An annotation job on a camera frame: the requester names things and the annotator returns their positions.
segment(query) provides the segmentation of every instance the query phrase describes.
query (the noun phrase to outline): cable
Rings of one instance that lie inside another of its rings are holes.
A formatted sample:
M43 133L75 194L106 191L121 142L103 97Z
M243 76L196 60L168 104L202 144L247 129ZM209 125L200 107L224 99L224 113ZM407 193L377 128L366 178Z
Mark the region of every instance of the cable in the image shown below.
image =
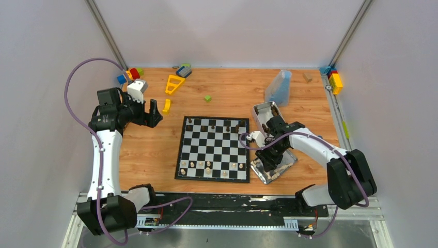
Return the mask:
M365 200L365 204L360 204L360 203L358 203L358 204L356 204L356 205L357 205L357 206L360 206L360 207L363 207L363 208L366 208L366 207L369 206L369 199L368 199L368 196L367 196L367 194L365 193L365 190L364 190L364 188L362 187L361 183L360 183L359 180L357 179L357 176L356 176L356 174L354 173L353 169L351 168L350 163L348 163L347 159L345 159L345 157L344 157L339 151L334 150L334 149L333 149L333 146L331 146L331 145L330 145L328 142L326 142L325 140L323 140L323 139L321 139L321 138L319 138L319 137L313 136L313 135L309 135L309 134L307 134L307 133L302 133L302 132L289 132L289 133L285 133L285 134L283 134L282 136L278 137L276 140L274 140L273 142L269 143L269 144L266 145L266 146L256 148L256 147L249 147L249 146L247 146L246 144L243 143L242 138L243 138L244 135L245 135L245 139L246 139L246 136L248 136L249 134L248 134L248 133L242 133L242 134L239 136L239 142L240 142L240 144L241 144L243 147L245 147L246 149L249 149L249 150L256 150L256 151L257 151L257 150L264 150L264 149L266 149L266 148L269 148L269 147L273 146L275 143L279 142L282 138L287 137L287 136L289 136L289 135L300 135L300 136L305 136L305 137L312 138L312 139L314 139L314 140L320 142L320 143L323 144L325 147L327 147L328 149L330 149L330 150L332 150L333 152L335 152L336 155L338 155L338 156L341 158L342 162L345 164L345 166L347 167L348 171L350 172L350 174L351 174L351 176L352 176L354 182L356 183L357 187L359 188L359 191L360 191L361 194L362 194L362 197L363 197L364 200ZM321 237L321 236L323 236L324 234L326 234L326 233L330 230L330 228L332 228L332 225L333 225L333 223L335 222L335 217L336 217L337 212L338 212L338 206L336 206L336 210L335 210L335 213L333 214L333 218L332 218L332 220L330 221L329 225L327 226L327 228L326 228L322 233L317 234L317 235L314 235L314 236L307 236L307 235L303 235L303 236L308 237L308 238L311 239L312 237L317 238L317 237Z

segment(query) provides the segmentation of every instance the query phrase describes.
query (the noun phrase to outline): metal frame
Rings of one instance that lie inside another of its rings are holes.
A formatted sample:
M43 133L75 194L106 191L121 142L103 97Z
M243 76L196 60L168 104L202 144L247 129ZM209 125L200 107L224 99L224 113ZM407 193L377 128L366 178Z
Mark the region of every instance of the metal frame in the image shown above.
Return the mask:
M335 55L333 55L333 58L330 61L331 67L333 68L336 67L336 64L338 63L340 56L344 52L348 43L350 42L351 37L354 35L357 27L361 23L365 13L367 12L368 8L371 6L372 2L373 0L364 0L364 2L362 3L361 7L359 8L359 11L357 12L356 16L353 19L353 22L351 23L345 36L343 37L341 43L339 44L338 49L335 52Z
M88 8L90 9L91 14L95 18L100 30L102 31L103 36L105 37L106 41L108 42L109 48L111 49L111 51L113 51L113 54L116 57L117 62L125 70L128 70L128 65L124 61L122 53L120 52L119 48L117 47L116 42L114 41L114 38L110 33L110 30L106 26L105 20L103 19L103 16L99 11L99 8L97 7L96 2L94 0L84 0L84 1L88 5Z

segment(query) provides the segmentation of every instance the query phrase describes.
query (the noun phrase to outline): blue block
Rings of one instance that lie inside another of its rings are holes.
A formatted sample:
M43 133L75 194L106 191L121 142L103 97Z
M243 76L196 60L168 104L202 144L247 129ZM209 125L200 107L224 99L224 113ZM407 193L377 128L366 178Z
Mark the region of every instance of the blue block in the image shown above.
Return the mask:
M176 72L177 76L180 76L182 78L186 78L192 74L192 68L183 66L179 68L179 70Z
M330 69L331 69L330 66L321 67L321 68L319 68L319 72L321 73L321 75L327 75L327 73L330 71Z
M124 78L123 75L120 75L117 77L117 81L119 82L119 84L124 84L126 83L126 79Z

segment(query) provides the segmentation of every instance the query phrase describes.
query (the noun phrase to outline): toy block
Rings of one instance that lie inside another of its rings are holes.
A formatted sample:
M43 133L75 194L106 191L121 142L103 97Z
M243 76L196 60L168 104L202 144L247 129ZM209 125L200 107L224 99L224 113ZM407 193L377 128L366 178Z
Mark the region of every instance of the toy block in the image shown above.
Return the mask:
M175 76L175 75L169 75L169 79L167 80L167 85L166 85L166 94L168 94L169 96L173 95L173 93L179 88L181 87L181 85L184 83L185 78L183 77L179 77L179 76Z
M180 76L180 77L184 77L187 78L188 76L190 76L190 74L192 74L192 68L191 67L181 67L179 68L179 70L176 72L176 75Z
M330 85L332 86L333 94L334 95L339 94L342 90L342 82L341 82L341 78L339 77L339 74L332 73L332 76L330 76L328 81L330 82Z
M142 68L136 68L138 71L138 74L140 74L140 76L143 76L145 73L143 72Z
M126 83L126 79L124 78L124 75L120 75L117 77L117 81L119 82L119 84L124 84Z
M321 73L321 75L327 75L327 73L330 71L330 69L331 69L330 66L321 67L321 68L319 68L319 72Z
M312 81L312 75L310 75L309 73L303 73L303 77L304 77L304 80L308 83L308 82L310 82L310 81Z
M129 70L131 72L132 78L134 80L139 79L140 78L140 74L138 73L136 68L132 68L131 70Z
M169 114L171 103L172 101L170 99L166 99L166 104L164 105L163 114Z

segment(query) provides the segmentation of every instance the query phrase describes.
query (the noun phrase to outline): yellow lego brick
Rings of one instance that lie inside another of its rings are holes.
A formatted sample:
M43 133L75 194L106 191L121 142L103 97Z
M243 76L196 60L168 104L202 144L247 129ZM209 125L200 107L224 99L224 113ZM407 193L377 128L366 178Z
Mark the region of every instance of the yellow lego brick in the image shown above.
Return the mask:
M166 104L164 105L163 114L169 114L171 103L172 101L170 99L166 99Z
M185 78L175 75L169 75L166 85L166 94L169 96L173 95L175 90L177 90L185 81Z
M338 73L332 73L329 79L330 85L333 88L333 94L337 95L342 90L342 82Z

